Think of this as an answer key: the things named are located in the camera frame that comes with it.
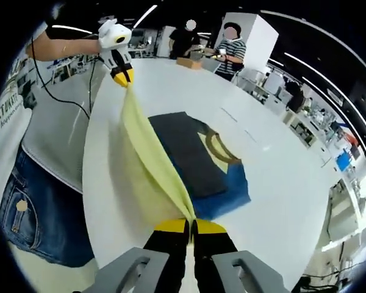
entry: ceiling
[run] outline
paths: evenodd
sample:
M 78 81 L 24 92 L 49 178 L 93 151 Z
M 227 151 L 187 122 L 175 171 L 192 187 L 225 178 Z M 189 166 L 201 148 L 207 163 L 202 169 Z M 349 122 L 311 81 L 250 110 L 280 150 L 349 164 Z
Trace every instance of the ceiling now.
M 221 5 L 215 1 L 143 1 L 122 4 L 114 1 L 96 1 L 93 5 L 67 4 L 61 10 L 57 24 L 80 27 L 97 32 L 97 21 L 102 16 L 114 15 L 120 23 L 131 27 L 153 4 L 158 7 L 139 25 L 144 28 L 163 26 L 183 26 L 189 19 L 197 23 L 197 31 L 211 32 L 210 41 L 218 35 L 222 16 L 226 12 L 258 13 L 279 33 L 279 38 L 271 58 L 283 63 L 283 69 L 296 78 L 304 76 L 325 93 L 333 89 L 323 78 L 299 62 L 287 57 L 287 52 L 314 67 L 331 80 L 346 96 L 354 96 L 356 101 L 361 93 L 355 94 L 355 85 L 366 87 L 366 67 L 346 48 L 322 32 L 288 18 L 261 13 L 261 10 L 283 13 L 306 21 L 328 31 L 347 44 L 366 63 L 366 5 L 345 1 L 244 1 L 228 0 Z M 362 101 L 356 103 L 366 116 L 366 93 Z M 366 134 L 361 119 L 349 110 L 358 131 Z

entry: cardboard box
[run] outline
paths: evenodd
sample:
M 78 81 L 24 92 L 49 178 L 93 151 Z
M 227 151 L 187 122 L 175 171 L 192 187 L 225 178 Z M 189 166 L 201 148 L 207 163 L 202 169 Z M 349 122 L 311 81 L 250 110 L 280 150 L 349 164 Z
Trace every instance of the cardboard box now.
M 201 69 L 202 68 L 202 62 L 201 61 L 194 61 L 188 58 L 178 58 L 176 59 L 176 64 L 185 66 L 187 68 L 191 69 Z

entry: pocket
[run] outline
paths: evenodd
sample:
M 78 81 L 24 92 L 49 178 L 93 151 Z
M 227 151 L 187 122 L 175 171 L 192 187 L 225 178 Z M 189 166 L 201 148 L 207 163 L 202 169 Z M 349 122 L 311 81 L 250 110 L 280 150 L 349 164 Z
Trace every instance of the pocket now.
M 34 205 L 24 189 L 14 184 L 9 195 L 2 227 L 15 245 L 26 246 L 33 249 L 38 244 L 38 219 Z M 27 207 L 19 208 L 17 204 L 24 201 Z

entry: denim shorts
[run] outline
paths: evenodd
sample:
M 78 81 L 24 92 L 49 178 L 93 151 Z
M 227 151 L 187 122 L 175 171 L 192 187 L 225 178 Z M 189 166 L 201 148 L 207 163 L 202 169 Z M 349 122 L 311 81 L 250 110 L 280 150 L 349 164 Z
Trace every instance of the denim shorts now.
M 19 201 L 27 209 L 17 209 Z M 94 256 L 82 195 L 44 171 L 19 148 L 0 205 L 8 241 L 54 264 L 82 267 Z

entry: striped shirt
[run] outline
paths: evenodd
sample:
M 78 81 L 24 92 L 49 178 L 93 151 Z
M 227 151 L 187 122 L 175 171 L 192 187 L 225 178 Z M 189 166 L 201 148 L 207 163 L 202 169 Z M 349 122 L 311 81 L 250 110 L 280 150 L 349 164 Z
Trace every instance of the striped shirt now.
M 228 41 L 223 40 L 217 47 L 217 49 L 225 49 L 226 55 L 230 55 L 233 57 L 241 58 L 244 60 L 244 55 L 246 51 L 246 45 L 244 41 L 237 40 L 231 43 L 228 43 Z M 218 69 L 218 72 L 226 73 L 226 74 L 235 74 L 236 71 L 233 70 L 232 62 L 226 61 L 222 63 Z

